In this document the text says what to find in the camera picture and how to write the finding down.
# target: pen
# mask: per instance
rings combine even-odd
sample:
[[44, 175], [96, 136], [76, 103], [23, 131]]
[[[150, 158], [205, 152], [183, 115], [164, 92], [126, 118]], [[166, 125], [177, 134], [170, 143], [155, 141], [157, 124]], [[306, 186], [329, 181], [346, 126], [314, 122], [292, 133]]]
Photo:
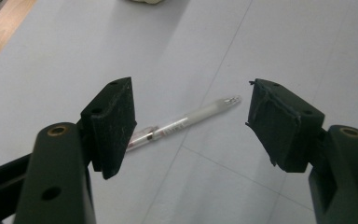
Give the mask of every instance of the pen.
[[219, 99], [210, 105], [206, 105], [198, 110], [185, 114], [181, 119], [163, 126], [162, 128], [159, 128], [159, 126], [147, 127], [132, 135], [127, 151], [143, 146], [149, 142], [156, 141], [171, 133], [176, 133], [185, 127], [207, 119], [215, 114], [222, 113], [238, 104], [240, 101], [240, 96]]

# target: white tabletop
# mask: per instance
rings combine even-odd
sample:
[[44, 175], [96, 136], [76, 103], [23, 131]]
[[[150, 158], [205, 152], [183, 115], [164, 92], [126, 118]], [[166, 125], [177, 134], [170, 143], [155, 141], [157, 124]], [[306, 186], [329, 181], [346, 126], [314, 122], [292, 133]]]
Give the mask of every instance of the white tabletop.
[[91, 168], [98, 223], [315, 223], [308, 169], [286, 174], [245, 126], [269, 79], [358, 128], [358, 1], [39, 0], [0, 53], [0, 165], [44, 127], [77, 122], [102, 87], [132, 77], [137, 129], [230, 95], [236, 108]]

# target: mounting hole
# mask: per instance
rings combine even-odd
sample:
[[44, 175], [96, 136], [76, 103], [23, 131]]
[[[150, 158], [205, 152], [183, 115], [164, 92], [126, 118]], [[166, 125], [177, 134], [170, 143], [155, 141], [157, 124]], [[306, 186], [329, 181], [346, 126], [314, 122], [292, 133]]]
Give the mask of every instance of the mounting hole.
[[61, 189], [58, 187], [52, 187], [49, 189], [46, 189], [42, 193], [42, 200], [43, 201], [51, 201], [55, 198], [57, 198], [61, 194]]
[[312, 114], [312, 111], [310, 111], [310, 110], [304, 110], [303, 112], [304, 112], [304, 114], [306, 114], [306, 115], [311, 115], [311, 114]]
[[103, 110], [101, 108], [95, 108], [95, 109], [91, 110], [91, 113], [93, 113], [93, 114], [100, 114], [101, 112], [103, 112]]
[[50, 130], [48, 130], [48, 135], [50, 136], [59, 136], [62, 135], [64, 133], [66, 133], [66, 131], [68, 130], [68, 128], [66, 126], [56, 126], [54, 128], [51, 128]]
[[353, 128], [340, 128], [339, 130], [349, 137], [358, 138], [358, 131]]

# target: white table surface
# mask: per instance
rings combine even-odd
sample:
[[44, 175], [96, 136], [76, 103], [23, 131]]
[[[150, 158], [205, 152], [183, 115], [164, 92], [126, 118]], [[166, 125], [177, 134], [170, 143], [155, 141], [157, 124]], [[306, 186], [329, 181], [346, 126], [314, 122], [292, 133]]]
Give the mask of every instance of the white table surface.
[[245, 126], [255, 78], [358, 128], [358, 0], [39, 0], [0, 53], [0, 165], [49, 124], [77, 122], [108, 82], [132, 77], [137, 129], [215, 99], [241, 105], [127, 153], [98, 223], [315, 223], [308, 169], [273, 167]]

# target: white pen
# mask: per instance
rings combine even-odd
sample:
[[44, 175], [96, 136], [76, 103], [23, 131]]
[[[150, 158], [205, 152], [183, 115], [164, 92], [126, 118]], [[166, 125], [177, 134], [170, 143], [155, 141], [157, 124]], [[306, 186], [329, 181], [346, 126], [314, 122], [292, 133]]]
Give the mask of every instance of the white pen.
[[225, 99], [217, 100], [210, 105], [206, 105], [196, 111], [185, 114], [181, 119], [168, 124], [162, 128], [158, 126], [148, 127], [140, 132], [134, 133], [127, 147], [127, 151], [133, 150], [137, 147], [143, 146], [151, 141], [156, 141], [159, 138], [176, 133], [192, 124], [207, 119], [215, 114], [222, 113], [230, 109], [241, 101], [240, 96], [233, 96]]

